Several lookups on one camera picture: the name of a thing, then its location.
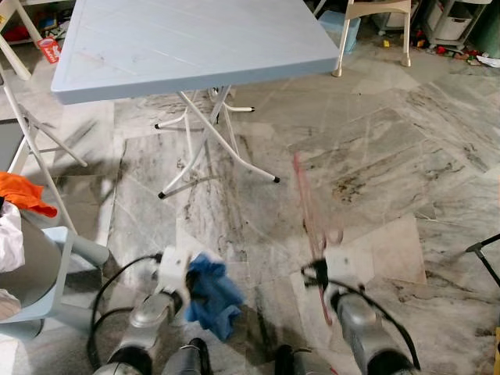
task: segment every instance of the gray plastic chair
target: gray plastic chair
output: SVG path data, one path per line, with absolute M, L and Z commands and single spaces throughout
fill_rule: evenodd
M 41 320 L 48 317 L 88 333 L 91 309 L 61 302 L 70 256 L 72 253 L 78 254 L 100 268 L 109 257 L 109 250 L 66 227 L 40 230 L 25 219 L 22 225 L 26 263 L 12 272 L 0 273 L 0 288 L 7 289 L 21 301 L 21 311 L 7 320 L 0 320 L 0 334 L 19 339 L 34 338 L 41 331 Z M 54 271 L 59 254 L 59 269 Z M 37 289 L 43 288 L 43 285 L 43 296 L 39 298 L 40 291 Z

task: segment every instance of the folding table leg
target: folding table leg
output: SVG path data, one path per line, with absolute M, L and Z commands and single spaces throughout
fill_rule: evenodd
M 195 93 L 193 94 L 192 101 L 194 101 L 196 99 L 196 95 L 198 95 L 198 90 L 196 90 Z M 182 115 L 176 117 L 175 119 L 163 121 L 162 123 L 156 123 L 155 125 L 153 125 L 153 127 L 155 129 L 158 129 L 158 130 L 165 129 L 166 127 L 169 127 L 170 125 L 174 125 L 175 123 L 179 123 L 182 120 L 184 120 L 184 122 L 188 121 L 188 108 L 187 107 L 185 108 L 184 112 L 182 112 Z
M 227 96 L 227 92 L 229 91 L 229 87 L 225 87 L 223 89 L 223 92 L 221 92 L 221 95 L 225 98 Z M 222 135 L 213 127 L 213 125 L 208 121 L 208 119 L 203 115 L 203 113 L 196 107 L 196 105 L 189 100 L 189 98 L 186 96 L 185 93 L 182 91 L 179 91 L 177 93 L 180 98 L 186 103 L 186 105 L 193 111 L 193 113 L 203 122 L 203 124 L 212 132 L 212 135 L 216 138 L 216 140 L 220 143 L 220 145 L 227 151 L 229 152 L 229 155 L 236 161 L 237 163 L 241 164 L 243 167 L 247 168 L 248 170 L 251 170 L 253 172 L 256 172 L 257 174 L 260 174 L 261 176 L 265 177 L 268 180 L 271 180 L 273 182 L 280 182 L 280 178 L 277 176 L 274 176 L 271 173 L 267 173 L 265 170 L 261 170 L 260 168 L 257 168 L 256 166 L 253 166 L 249 162 L 244 161 L 237 153 L 235 150 L 229 146 L 229 144 L 226 142 L 226 140 L 223 138 Z
M 219 112 L 224 104 L 224 100 L 226 100 L 226 96 L 229 93 L 229 88 L 227 91 L 219 93 L 217 96 L 216 104 L 213 106 L 212 113 L 210 114 L 210 122 L 215 123 L 216 119 L 219 115 Z M 188 138 L 187 143 L 190 145 L 191 144 L 191 134 L 190 132 L 186 132 L 186 136 Z M 190 159 L 187 165 L 163 188 L 162 191 L 158 193 L 158 198 L 164 199 L 166 197 L 166 193 L 170 191 L 171 188 L 175 186 L 175 184 L 182 178 L 183 175 L 185 175 L 187 172 L 191 170 L 191 168 L 195 165 L 196 160 L 200 156 L 200 153 L 202 152 L 203 145 L 205 144 L 206 140 L 209 138 L 209 130 L 205 128 L 203 130 L 203 135 L 202 139 L 200 140 L 200 143 L 196 147 L 195 151 L 192 152 L 190 150 Z
M 224 103 L 224 108 L 229 112 L 255 112 L 255 107 L 233 107 Z
M 160 193 L 158 194 L 158 197 L 160 199 L 165 198 L 166 193 L 175 185 L 175 183 L 178 182 L 178 180 L 180 178 L 182 178 L 182 176 L 185 175 L 185 173 L 193 167 L 193 165 L 195 164 L 196 159 L 198 158 L 200 152 L 202 151 L 203 145 L 205 144 L 206 140 L 208 139 L 208 136 L 210 133 L 212 133 L 212 135 L 216 137 L 216 140 L 223 146 L 223 148 L 227 152 L 229 152 L 231 157 L 237 163 L 241 164 L 243 167 L 245 167 L 253 172 L 256 172 L 257 174 L 260 174 L 261 176 L 265 177 L 268 180 L 271 180 L 271 181 L 276 182 L 276 183 L 280 182 L 279 177 L 274 176 L 271 173 L 267 173 L 265 170 L 261 170 L 260 168 L 253 166 L 249 162 L 244 161 L 239 156 L 238 152 L 235 151 L 234 149 L 232 149 L 232 147 L 226 142 L 226 140 L 222 137 L 222 135 L 220 135 L 219 132 L 213 127 L 213 124 L 215 123 L 216 118 L 219 115 L 220 110 L 223 108 L 223 106 L 225 104 L 224 101 L 226 100 L 226 97 L 227 97 L 227 94 L 229 93 L 229 90 L 230 90 L 230 86 L 226 86 L 226 87 L 223 87 L 222 91 L 219 93 L 219 95 L 217 97 L 217 102 L 214 105 L 212 114 L 210 115 L 210 119 L 207 119 L 205 117 L 205 115 L 203 115 L 203 113 L 186 96 L 185 93 L 183 93 L 182 91 L 177 92 L 179 97 L 184 101 L 184 103 L 186 103 L 186 106 L 191 111 L 193 111 L 193 113 L 203 122 L 203 124 L 205 125 L 205 129 L 203 130 L 202 140 L 199 143 L 198 147 L 196 148 L 193 157 L 191 157 L 191 160 L 182 169 L 182 171 L 179 174 L 177 174 L 177 176 L 175 176 L 175 178 L 173 180 L 171 180 L 170 183 L 167 184 L 166 187 L 162 191 L 160 191 Z M 230 134 L 232 134 L 233 131 L 232 131 L 232 127 L 230 126 L 230 122 L 228 122 L 228 130 L 230 131 Z M 234 140 L 234 135 L 232 135 L 231 141 L 236 143 Z

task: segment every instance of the black tripod leg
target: black tripod leg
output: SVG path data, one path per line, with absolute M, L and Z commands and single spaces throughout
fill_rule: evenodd
M 481 259 L 481 262 L 483 262 L 484 266 L 486 267 L 487 271 L 490 273 L 491 277 L 495 280 L 495 283 L 500 287 L 500 277 L 496 274 L 496 272 L 491 268 L 490 263 L 486 260 L 483 254 L 477 254 L 479 259 Z
M 486 245 L 489 245 L 490 243 L 498 241 L 498 240 L 500 240 L 500 233 L 497 234 L 496 236 L 488 238 L 487 240 L 481 241 L 481 244 L 483 246 L 486 246 Z

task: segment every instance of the blue cloth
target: blue cloth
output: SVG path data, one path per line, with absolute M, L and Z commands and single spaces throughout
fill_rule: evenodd
M 211 262 L 204 254 L 191 262 L 188 271 L 199 273 L 191 293 L 201 298 L 191 299 L 184 317 L 189 322 L 198 320 L 204 330 L 227 340 L 233 333 L 233 320 L 241 314 L 237 306 L 245 300 L 243 294 L 226 276 L 226 266 Z

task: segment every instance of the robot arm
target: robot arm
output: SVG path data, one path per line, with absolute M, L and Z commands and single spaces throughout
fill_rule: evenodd
M 331 315 L 337 315 L 342 336 L 351 347 L 362 375 L 413 373 L 415 366 L 382 325 L 380 312 L 353 288 L 329 282 L 329 279 L 335 279 L 345 285 L 358 284 L 345 256 L 335 250 L 326 251 L 325 258 L 315 261 L 310 268 L 316 271 L 316 277 L 309 280 L 323 287 L 324 303 Z
M 189 303 L 186 272 L 191 261 L 189 252 L 167 248 L 159 265 L 158 285 L 136 306 L 129 325 L 107 364 L 94 375 L 150 375 L 159 332 Z M 194 339 L 169 360 L 165 374 L 209 374 L 209 357 L 205 343 Z

